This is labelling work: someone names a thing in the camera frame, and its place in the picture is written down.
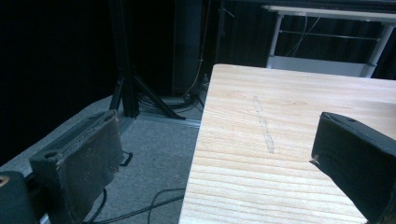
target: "black curtain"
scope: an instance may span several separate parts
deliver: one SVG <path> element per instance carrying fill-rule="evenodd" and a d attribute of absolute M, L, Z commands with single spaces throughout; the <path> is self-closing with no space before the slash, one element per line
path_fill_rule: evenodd
<path fill-rule="evenodd" d="M 276 14 L 260 3 L 226 2 L 216 63 L 264 67 Z"/>
<path fill-rule="evenodd" d="M 131 0 L 136 72 L 159 95 L 172 94 L 175 2 Z"/>
<path fill-rule="evenodd" d="M 0 165 L 117 77 L 107 0 L 0 2 Z"/>

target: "wood grain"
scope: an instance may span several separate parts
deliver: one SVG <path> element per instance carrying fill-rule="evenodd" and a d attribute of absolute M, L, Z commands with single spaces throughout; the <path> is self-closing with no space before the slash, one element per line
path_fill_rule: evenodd
<path fill-rule="evenodd" d="M 322 111 L 395 139 L 396 81 L 216 65 L 180 223 L 364 223 L 309 163 Z"/>

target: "floor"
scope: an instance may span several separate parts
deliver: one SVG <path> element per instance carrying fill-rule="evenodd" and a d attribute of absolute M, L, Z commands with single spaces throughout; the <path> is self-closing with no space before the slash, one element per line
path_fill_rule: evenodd
<path fill-rule="evenodd" d="M 201 94 L 201 99 L 205 101 L 205 91 Z M 0 167 L 0 171 L 15 170 L 28 175 L 31 172 L 28 159 L 32 155 L 80 120 L 107 110 L 110 100 L 111 97 L 107 97 L 87 106 L 21 155 Z M 134 156 L 130 164 L 121 167 L 114 180 L 106 187 L 105 207 L 95 222 L 178 223 L 182 200 L 152 209 L 149 221 L 149 212 L 115 222 L 109 220 L 150 206 L 154 196 L 163 189 L 170 190 L 159 195 L 155 203 L 184 195 L 203 108 L 197 103 L 187 111 L 178 111 L 179 115 L 187 118 L 185 121 L 167 119 L 161 112 L 144 105 L 141 106 L 141 115 L 137 119 L 127 119 L 122 111 L 119 112 L 122 149 L 132 152 Z M 96 211 L 102 199 L 101 195 L 96 200 L 86 221 Z"/>

